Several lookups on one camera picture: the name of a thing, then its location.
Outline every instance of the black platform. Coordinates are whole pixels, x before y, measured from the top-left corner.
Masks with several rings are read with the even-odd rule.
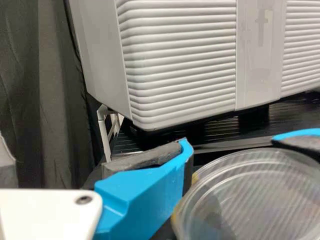
[[[229,152],[268,147],[274,135],[306,128],[320,128],[320,93],[304,93],[271,104],[268,119],[262,117],[257,120],[256,113],[257,111],[242,115],[241,121],[238,116],[233,116],[171,129],[148,137],[134,135],[130,130],[132,123],[125,120],[112,144],[112,156],[146,151],[183,137],[187,137],[193,145],[196,165]]]

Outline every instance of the plastic container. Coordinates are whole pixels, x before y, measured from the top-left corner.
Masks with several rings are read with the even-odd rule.
[[[172,225],[181,240],[320,239],[320,165],[277,148],[219,158],[194,173]]]

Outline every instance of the clear plastic petri dish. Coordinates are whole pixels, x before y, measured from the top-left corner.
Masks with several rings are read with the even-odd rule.
[[[261,148],[219,158],[172,215],[183,240],[320,239],[320,165],[298,152]]]

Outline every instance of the light gray panel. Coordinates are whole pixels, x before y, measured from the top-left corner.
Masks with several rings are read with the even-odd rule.
[[[131,119],[114,0],[70,0],[88,92]]]
[[[320,86],[320,1],[288,0],[281,96]]]

